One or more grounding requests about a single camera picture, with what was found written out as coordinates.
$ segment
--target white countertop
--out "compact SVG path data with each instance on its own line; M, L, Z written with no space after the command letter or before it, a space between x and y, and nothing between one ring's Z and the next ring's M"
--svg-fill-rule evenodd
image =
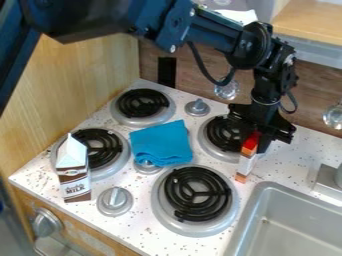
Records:
M200 125L210 117L226 114L227 105L206 99L205 102L211 107L209 115L191 117L185 114L184 106L189 101L196 100L198 96L145 80L138 80L133 87L160 90L176 102L176 114L170 121L184 119L191 134L191 145L194 151L193 163L212 167L222 172L235 184L241 199L238 216L240 216L254 186L262 181L274 181L322 199L322 195L311 192L311 186L320 164L338 167L342 161L342 139L298 126L291 145L279 141L273 142L268 154L257 163L247 184L237 183L234 180L237 166L208 156L196 140ZM113 129L128 139L128 134L133 129L120 126L112 119L109 104L76 127L75 130L87 127ZM58 177L50 166L49 152L49 149L42 152L19 169L10 177L10 182L140 254L159 256L223 255L238 219L230 228L211 237L189 238L169 231L158 222L151 210L151 188L162 172L150 176L139 174L132 167L133 157L131 157L121 171L104 181L92 183L91 201L66 204L59 191ZM96 208L97 196L113 186L128 189L134 197L132 209L117 218L105 217Z

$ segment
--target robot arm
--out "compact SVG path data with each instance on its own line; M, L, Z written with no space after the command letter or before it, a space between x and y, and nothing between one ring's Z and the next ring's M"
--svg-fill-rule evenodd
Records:
M255 130L262 133L264 146L259 153L275 139L290 143L295 128L279 115L278 108L281 96L296 84L294 49L272 38L271 25L254 22L243 27L190 0L17 1L29 26L61 43L127 33L147 38L170 53L188 44L203 75L216 86L229 84L238 69L254 69L252 104L231 104L229 117L241 127L242 139ZM225 79L210 76L195 43L225 56L232 67Z

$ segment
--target wall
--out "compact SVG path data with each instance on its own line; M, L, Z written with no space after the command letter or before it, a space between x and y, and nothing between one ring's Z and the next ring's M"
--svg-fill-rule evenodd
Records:
M0 119L4 180L137 79L138 57L124 35L70 45L43 36Z
M178 49L174 55L163 53L147 41L141 42L139 47L141 78L156 82L158 79L158 57L177 57L177 89L219 100L213 93L213 85L200 73L187 46ZM229 67L220 53L205 46L198 46L198 49L214 77L220 78L226 75ZM342 131L328 128L322 120L324 110L342 98L342 70L298 61L297 73L300 81L298 87L293 89L293 93L300 104L299 110L297 113L285 115L285 117L295 124L342 138ZM254 85L252 72L239 71L236 80L240 82L241 93L232 102L249 103L249 93ZM291 108L287 99L283 101L285 106Z

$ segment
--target blue cloth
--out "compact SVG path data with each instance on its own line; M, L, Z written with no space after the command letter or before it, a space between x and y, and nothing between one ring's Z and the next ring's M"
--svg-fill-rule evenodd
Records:
M192 151L184 121L146 128L130 133L132 151L138 163L155 166L189 163Z

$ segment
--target stainless steel sink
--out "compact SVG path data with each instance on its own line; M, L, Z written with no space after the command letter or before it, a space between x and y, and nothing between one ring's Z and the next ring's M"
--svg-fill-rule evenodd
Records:
M225 256L340 256L341 208L273 182L256 186Z

